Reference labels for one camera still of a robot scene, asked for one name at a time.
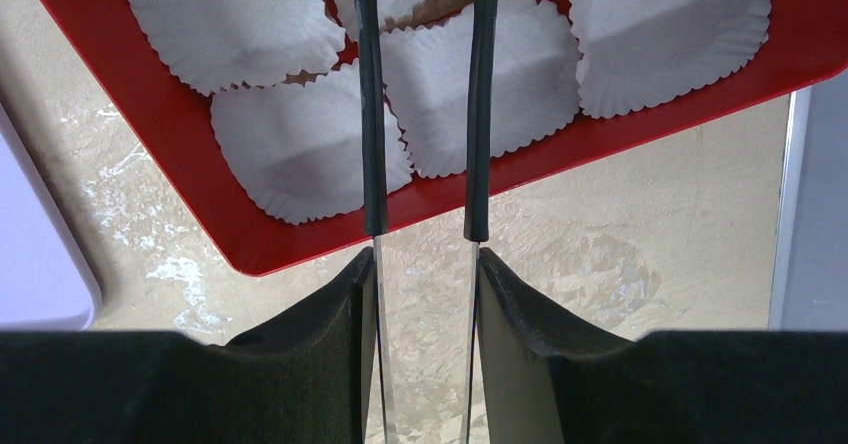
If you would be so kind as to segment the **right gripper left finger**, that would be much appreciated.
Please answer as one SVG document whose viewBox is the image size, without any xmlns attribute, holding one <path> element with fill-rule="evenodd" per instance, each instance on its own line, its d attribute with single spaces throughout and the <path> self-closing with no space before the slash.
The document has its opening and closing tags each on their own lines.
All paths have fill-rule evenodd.
<svg viewBox="0 0 848 444">
<path fill-rule="evenodd" d="M 225 345 L 177 332 L 1 337 L 5 443 L 360 443 L 376 331 L 376 262 Z"/>
</svg>

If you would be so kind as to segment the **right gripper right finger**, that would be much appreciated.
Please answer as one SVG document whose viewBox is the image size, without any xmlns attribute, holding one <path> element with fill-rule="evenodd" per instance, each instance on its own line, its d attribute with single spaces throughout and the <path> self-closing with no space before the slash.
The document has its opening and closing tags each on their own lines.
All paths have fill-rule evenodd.
<svg viewBox="0 0 848 444">
<path fill-rule="evenodd" d="M 630 341 L 479 257 L 477 329 L 494 443 L 843 443 L 847 337 L 656 331 Z"/>
</svg>

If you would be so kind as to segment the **metal tongs with black tips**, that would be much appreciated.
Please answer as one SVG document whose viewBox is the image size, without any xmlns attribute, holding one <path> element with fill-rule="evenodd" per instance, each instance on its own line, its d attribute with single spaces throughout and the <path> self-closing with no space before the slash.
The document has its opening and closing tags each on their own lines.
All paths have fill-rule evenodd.
<svg viewBox="0 0 848 444">
<path fill-rule="evenodd" d="M 381 238 L 388 231 L 384 90 L 377 0 L 354 0 L 358 13 L 358 49 L 362 111 L 362 162 L 365 233 L 373 241 L 376 263 L 377 346 L 384 439 L 399 440 L 388 336 Z M 489 238 L 491 107 L 498 0 L 473 0 L 474 21 L 467 103 L 464 236 L 471 244 L 471 280 L 466 350 L 466 380 L 460 440 L 470 440 L 474 386 L 480 250 Z"/>
</svg>

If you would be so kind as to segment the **red chocolate box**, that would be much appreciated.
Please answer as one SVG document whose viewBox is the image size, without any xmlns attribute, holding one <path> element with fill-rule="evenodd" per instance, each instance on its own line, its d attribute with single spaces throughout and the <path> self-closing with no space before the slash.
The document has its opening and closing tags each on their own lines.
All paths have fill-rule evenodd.
<svg viewBox="0 0 848 444">
<path fill-rule="evenodd" d="M 290 225 L 237 183 L 210 102 L 171 75 L 126 0 L 40 0 L 228 263 L 263 276 L 364 240 L 355 211 Z M 847 65 L 847 0 L 772 0 L 769 38 L 743 69 L 669 103 L 563 130 L 495 159 L 490 191 L 515 187 L 807 87 Z"/>
</svg>

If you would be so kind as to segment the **lavender plastic tray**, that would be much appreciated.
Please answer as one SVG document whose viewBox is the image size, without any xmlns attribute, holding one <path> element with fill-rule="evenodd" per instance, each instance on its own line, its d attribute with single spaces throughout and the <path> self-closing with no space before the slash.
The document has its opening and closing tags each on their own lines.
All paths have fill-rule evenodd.
<svg viewBox="0 0 848 444">
<path fill-rule="evenodd" d="M 82 331 L 102 304 L 80 246 L 1 112 L 1 330 Z"/>
</svg>

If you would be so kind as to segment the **aluminium frame rail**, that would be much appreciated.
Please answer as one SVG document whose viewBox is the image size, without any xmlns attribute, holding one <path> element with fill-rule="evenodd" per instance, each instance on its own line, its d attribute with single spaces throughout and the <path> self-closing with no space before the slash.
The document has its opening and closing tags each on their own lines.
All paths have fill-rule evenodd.
<svg viewBox="0 0 848 444">
<path fill-rule="evenodd" d="M 783 328 L 812 87 L 789 96 L 768 329 Z"/>
</svg>

